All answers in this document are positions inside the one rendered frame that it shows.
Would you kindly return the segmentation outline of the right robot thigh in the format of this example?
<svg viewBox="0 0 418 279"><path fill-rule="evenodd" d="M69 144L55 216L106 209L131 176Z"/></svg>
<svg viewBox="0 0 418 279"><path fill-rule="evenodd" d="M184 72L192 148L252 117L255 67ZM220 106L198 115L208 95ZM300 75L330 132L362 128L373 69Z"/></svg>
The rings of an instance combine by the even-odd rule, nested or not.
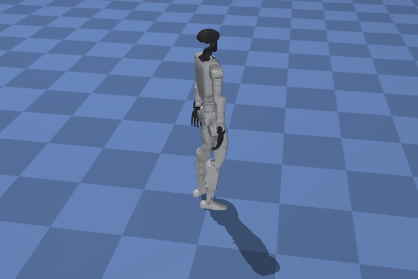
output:
<svg viewBox="0 0 418 279"><path fill-rule="evenodd" d="M208 133L211 137L213 137L212 148L216 147L217 145L218 133L217 133L216 126L217 126L216 118L212 118L208 121ZM223 134L223 142L221 143L221 146L217 150L213 150L214 159L209 159L205 163L205 166L204 166L205 170L206 170L206 166L209 164L215 165L217 168L217 171L220 170L225 160L225 156L227 153L227 146L228 146L228 137L227 137L227 130L225 129L225 134Z"/></svg>

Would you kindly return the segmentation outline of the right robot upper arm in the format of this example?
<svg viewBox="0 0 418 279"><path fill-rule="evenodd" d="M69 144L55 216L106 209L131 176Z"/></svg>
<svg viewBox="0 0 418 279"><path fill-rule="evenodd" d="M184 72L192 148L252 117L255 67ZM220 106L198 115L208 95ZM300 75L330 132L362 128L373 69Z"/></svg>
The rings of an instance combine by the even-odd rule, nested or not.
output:
<svg viewBox="0 0 418 279"><path fill-rule="evenodd" d="M221 95L223 90L223 69L217 64L210 65L209 67L209 75L212 80L213 101L217 105L219 98L224 97Z"/></svg>

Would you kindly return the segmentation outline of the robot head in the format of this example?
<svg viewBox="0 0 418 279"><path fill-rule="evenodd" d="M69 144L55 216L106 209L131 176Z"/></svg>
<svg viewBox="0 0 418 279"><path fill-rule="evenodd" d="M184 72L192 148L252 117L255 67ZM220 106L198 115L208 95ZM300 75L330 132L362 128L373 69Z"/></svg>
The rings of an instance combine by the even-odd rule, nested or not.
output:
<svg viewBox="0 0 418 279"><path fill-rule="evenodd" d="M202 55L198 57L202 62L209 61L210 56L212 56L212 52L216 52L218 39L219 33L214 29L203 29L198 33L197 40L199 42L205 42L206 44L210 43L210 46L205 48ZM212 56L212 58L214 57Z"/></svg>

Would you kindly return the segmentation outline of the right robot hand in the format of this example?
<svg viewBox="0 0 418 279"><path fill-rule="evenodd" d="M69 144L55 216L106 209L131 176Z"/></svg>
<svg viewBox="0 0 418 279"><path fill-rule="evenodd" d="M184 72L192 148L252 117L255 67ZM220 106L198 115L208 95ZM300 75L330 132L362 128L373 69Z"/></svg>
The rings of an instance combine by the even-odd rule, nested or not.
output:
<svg viewBox="0 0 418 279"><path fill-rule="evenodd" d="M222 131L223 131L223 128L221 126L218 126L217 127L217 133L218 133L217 145L216 147L213 147L211 150L217 150L221 146L221 143L223 142L223 134L225 134L225 130L224 132Z"/></svg>

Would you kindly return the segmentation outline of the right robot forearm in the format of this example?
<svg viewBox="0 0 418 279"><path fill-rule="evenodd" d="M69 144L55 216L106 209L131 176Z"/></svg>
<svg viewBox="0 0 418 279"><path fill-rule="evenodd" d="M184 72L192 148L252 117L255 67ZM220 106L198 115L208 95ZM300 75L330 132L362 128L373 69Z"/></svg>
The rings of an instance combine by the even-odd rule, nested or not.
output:
<svg viewBox="0 0 418 279"><path fill-rule="evenodd" d="M226 129L225 125L225 105L226 105L226 98L221 97L217 102L217 107L215 107L214 111L216 113L216 129L218 126L223 128L223 131Z"/></svg>

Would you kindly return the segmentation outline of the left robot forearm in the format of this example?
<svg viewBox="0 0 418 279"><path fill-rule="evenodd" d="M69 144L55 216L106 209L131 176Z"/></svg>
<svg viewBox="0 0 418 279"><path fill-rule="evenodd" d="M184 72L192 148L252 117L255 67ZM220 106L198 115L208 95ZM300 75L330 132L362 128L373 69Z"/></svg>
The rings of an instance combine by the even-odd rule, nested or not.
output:
<svg viewBox="0 0 418 279"><path fill-rule="evenodd" d="M197 83L195 82L195 107L201 107L202 99L199 96Z"/></svg>

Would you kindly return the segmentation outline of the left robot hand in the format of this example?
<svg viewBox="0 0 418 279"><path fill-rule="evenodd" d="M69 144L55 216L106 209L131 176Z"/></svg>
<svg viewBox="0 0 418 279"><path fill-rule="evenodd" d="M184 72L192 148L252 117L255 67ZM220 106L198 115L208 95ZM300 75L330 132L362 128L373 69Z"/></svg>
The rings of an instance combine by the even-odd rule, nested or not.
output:
<svg viewBox="0 0 418 279"><path fill-rule="evenodd" d="M202 103L201 103L201 106L202 106ZM195 122L196 122L196 119L197 119L197 127L199 127L199 119L198 119L198 116L197 116L197 111L200 110L200 107L195 107L195 101L194 101L194 104L193 104L193 108L194 108L194 111L192 112L191 125L193 125L193 117L194 117L194 126L196 127ZM202 126L201 122L200 122L200 125Z"/></svg>

